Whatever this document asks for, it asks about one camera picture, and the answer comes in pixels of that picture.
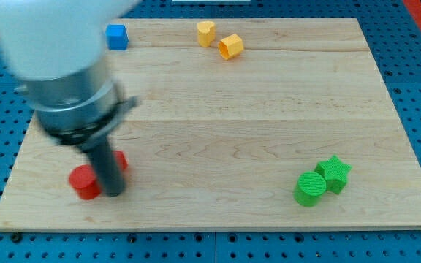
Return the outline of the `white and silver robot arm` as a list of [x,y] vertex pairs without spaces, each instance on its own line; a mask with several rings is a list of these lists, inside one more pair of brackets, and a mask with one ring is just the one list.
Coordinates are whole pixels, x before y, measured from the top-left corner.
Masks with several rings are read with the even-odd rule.
[[91,148],[134,106],[105,60],[104,27],[139,0],[0,0],[0,48],[39,125]]

